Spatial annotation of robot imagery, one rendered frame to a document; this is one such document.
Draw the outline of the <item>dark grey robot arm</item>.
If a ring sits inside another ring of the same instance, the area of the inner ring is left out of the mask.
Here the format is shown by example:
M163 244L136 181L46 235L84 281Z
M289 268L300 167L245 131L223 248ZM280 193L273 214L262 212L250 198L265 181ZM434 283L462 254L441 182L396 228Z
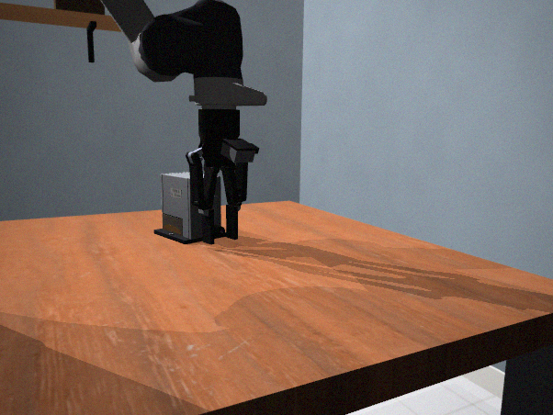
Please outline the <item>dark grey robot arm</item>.
M266 104L265 93L242 86L243 35L233 6L198 0L181 11L154 17L143 0L100 1L127 38L137 70L153 82L194 74L195 95L189 102L202 109ZM259 152L244 139L220 138L220 147L234 163L252 163Z

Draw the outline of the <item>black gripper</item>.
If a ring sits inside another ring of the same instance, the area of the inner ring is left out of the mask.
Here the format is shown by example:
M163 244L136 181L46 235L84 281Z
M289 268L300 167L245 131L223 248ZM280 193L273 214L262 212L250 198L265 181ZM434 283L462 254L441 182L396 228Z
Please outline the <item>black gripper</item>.
M191 201L202 215L203 242L214 244L213 201L218 172L222 171L226 205L226 238L238 240L238 211L247 198L248 163L234 163L220 153L220 138L240 136L240 110L199 109L198 149L186 153ZM202 168L202 157L205 160ZM212 168L211 168L212 167ZM204 169L204 179L203 179Z

